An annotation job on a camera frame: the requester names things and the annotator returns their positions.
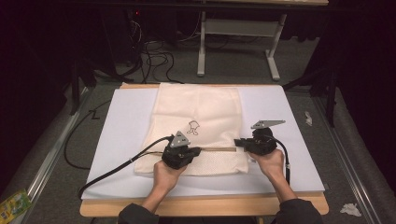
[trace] crumpled white paper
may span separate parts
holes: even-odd
[[[312,118],[311,118],[311,115],[309,114],[308,111],[305,111],[305,115],[306,115],[305,123],[307,123],[309,126],[312,126]]]
[[[355,217],[361,217],[361,212],[359,212],[356,204],[353,203],[344,204],[344,207],[341,209],[340,213],[347,213]]]

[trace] black sleeve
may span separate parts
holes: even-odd
[[[292,199],[280,204],[276,214],[277,224],[322,224],[318,210],[309,201]]]
[[[119,214],[119,224],[157,224],[159,216],[150,213],[146,208],[131,203]]]

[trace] gray carpet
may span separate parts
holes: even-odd
[[[251,42],[251,38],[240,39],[236,37],[222,49],[208,49],[205,77],[196,76],[196,62],[198,59],[197,45],[194,41],[189,41],[185,45],[179,45],[177,49],[163,46],[159,51],[171,51],[175,57],[174,68],[170,71],[169,77],[186,83],[260,83],[274,84],[270,78],[268,65],[263,59],[262,46],[268,44],[268,39],[258,39]],[[209,42],[209,47],[221,46],[221,40]],[[317,44],[317,41],[299,43],[295,39],[281,41],[276,52],[276,64],[281,76],[281,80],[276,84],[285,84],[299,77],[309,61],[309,57]],[[150,45],[150,49],[156,49],[155,45]],[[151,64],[160,63],[161,58],[153,59]],[[127,69],[119,66],[120,71]],[[165,71],[167,67],[159,67],[155,71],[155,76],[151,75],[148,82],[166,80]],[[136,82],[140,82],[142,75],[136,73],[132,75]],[[97,87],[92,90],[87,104],[81,108],[81,116],[88,113],[99,104],[111,99],[113,91],[120,85],[118,81],[111,81],[107,78],[98,78]],[[294,117],[300,127],[309,152],[317,166],[322,182],[328,186],[325,196],[330,206],[328,215],[323,216],[325,223],[369,223],[366,217],[353,217],[341,214],[340,210],[345,203],[357,203],[355,192],[348,182],[345,170],[338,157],[336,146],[332,140],[326,122],[322,119],[321,111],[314,104],[313,99],[305,91],[306,87],[299,87],[294,91],[288,91],[287,96]],[[361,142],[353,121],[348,116],[342,96],[337,96],[335,107],[335,130],[340,133],[343,144],[350,151],[353,158],[353,166],[364,186],[369,190],[373,198],[375,210],[378,211],[382,223],[396,223],[394,197],[389,197],[391,191],[384,182],[383,176],[375,168],[375,164]],[[76,129],[67,145],[68,158],[74,164],[89,167],[93,154],[106,119],[106,112],[109,104],[97,109],[96,117],[88,117]],[[3,193],[2,199],[18,189],[27,189],[35,173],[45,159],[49,148],[55,143],[65,123],[70,111],[70,102],[64,111],[52,122],[51,126],[43,133],[42,137],[20,170],[14,176],[7,190]],[[308,126],[304,120],[304,112],[308,111],[314,121],[313,126]],[[82,171],[68,165],[62,156],[46,183],[35,207],[31,211],[25,223],[115,223],[115,218],[91,218],[82,217],[79,214],[80,200],[77,197],[78,188],[85,184],[88,171]],[[266,217],[265,223],[270,223],[272,217]],[[232,218],[165,218],[162,223],[252,223],[251,217]]]

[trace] cartoon drawing on cloth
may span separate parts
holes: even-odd
[[[198,135],[197,128],[199,128],[199,123],[195,120],[189,122],[190,130],[187,133],[193,133],[194,135]]]

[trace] cloth fold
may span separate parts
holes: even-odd
[[[161,84],[151,114],[148,135],[142,148],[181,131],[189,147],[218,148],[194,158],[183,175],[224,175],[248,171],[248,154],[235,147],[242,125],[242,108],[237,88],[208,87],[195,84]],[[167,142],[149,151],[163,152]],[[147,155],[136,161],[136,173],[151,173],[161,156]]]

